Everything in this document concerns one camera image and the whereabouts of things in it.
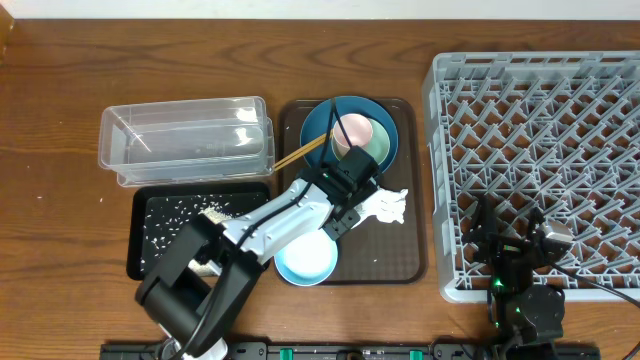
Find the light blue bowl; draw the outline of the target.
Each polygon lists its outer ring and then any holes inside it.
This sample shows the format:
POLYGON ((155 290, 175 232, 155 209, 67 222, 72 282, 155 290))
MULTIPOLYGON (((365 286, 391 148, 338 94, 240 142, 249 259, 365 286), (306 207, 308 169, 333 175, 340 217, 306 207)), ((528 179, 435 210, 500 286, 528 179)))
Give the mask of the light blue bowl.
POLYGON ((274 262, 279 275, 295 286, 314 286, 325 281, 338 261, 338 246, 324 230, 296 238, 279 251, 274 262))

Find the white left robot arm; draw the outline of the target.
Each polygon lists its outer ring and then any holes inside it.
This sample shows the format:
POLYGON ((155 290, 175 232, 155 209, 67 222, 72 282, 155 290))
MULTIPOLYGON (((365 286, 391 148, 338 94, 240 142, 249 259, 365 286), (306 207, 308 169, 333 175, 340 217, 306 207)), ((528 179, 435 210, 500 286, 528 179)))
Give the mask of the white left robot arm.
POLYGON ((224 358, 223 337, 270 259, 308 233, 337 240, 349 232, 378 175, 375 159, 355 146, 335 164, 301 170, 285 192, 243 216, 215 223, 200 214, 185 225, 135 293, 176 345, 173 358, 224 358))

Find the pile of white rice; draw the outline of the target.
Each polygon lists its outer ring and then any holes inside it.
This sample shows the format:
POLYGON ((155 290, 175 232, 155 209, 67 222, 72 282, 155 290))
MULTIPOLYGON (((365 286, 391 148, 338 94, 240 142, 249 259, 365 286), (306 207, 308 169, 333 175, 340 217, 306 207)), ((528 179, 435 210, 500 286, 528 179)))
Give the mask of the pile of white rice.
POLYGON ((167 252, 179 231, 199 214, 214 223, 231 219, 222 195, 154 197, 147 202, 142 225, 142 275, 149 273, 167 252))

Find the white napkin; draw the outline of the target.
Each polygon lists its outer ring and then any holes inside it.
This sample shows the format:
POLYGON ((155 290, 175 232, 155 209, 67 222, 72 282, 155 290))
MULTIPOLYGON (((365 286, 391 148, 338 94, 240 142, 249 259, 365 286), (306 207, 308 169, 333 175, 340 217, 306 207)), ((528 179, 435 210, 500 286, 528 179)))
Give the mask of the white napkin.
POLYGON ((369 217, 375 217, 381 223, 404 223, 407 189, 391 191, 379 188, 375 193, 355 207, 360 225, 369 217))

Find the pink cup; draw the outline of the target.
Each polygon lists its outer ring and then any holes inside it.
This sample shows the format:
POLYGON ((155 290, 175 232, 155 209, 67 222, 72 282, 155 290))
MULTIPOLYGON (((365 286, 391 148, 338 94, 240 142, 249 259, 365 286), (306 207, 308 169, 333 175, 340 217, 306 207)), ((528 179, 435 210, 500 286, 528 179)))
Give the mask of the pink cup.
POLYGON ((331 143, 335 156, 341 159, 352 146, 368 150, 372 138, 371 121, 363 115, 349 113, 333 126, 331 143))

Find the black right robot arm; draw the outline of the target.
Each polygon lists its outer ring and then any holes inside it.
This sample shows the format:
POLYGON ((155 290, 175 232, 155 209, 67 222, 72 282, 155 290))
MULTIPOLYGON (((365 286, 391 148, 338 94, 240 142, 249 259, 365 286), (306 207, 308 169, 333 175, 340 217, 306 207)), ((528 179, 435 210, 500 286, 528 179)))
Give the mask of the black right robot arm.
POLYGON ((499 334, 475 351, 476 359, 558 359, 555 341, 564 334, 565 293, 536 284, 533 273, 560 260, 574 236, 565 224, 547 220, 537 207, 529 213, 526 235, 503 235, 491 202, 481 197, 462 242, 473 244, 473 260, 490 267, 489 319, 499 334))

